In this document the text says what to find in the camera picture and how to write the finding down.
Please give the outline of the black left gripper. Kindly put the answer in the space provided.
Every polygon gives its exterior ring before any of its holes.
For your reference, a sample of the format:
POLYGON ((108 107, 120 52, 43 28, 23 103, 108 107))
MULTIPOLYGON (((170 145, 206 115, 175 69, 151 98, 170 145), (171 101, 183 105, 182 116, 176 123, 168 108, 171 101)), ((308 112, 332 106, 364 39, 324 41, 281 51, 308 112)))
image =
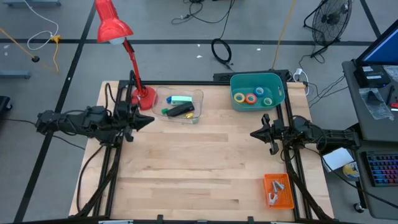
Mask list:
POLYGON ((123 130, 123 134, 127 142, 133 142, 134 137, 132 135, 132 131, 135 128, 137 131, 139 131, 155 120, 155 118, 152 116, 136 114, 137 112, 138 106, 136 104, 128 104, 124 109, 124 120, 126 125, 123 130))

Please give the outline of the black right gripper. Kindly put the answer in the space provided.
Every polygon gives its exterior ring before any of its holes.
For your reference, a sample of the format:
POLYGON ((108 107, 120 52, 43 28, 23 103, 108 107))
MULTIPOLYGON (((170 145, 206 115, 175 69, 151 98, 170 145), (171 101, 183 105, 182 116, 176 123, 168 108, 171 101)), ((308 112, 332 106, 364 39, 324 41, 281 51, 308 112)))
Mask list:
POLYGON ((264 123, 263 127, 251 132, 250 136, 264 143, 270 142, 270 154, 276 155, 279 151, 279 147, 275 140, 283 140, 285 126, 280 119, 274 120, 274 122, 270 124, 270 117, 267 113, 263 115, 262 122, 264 123))

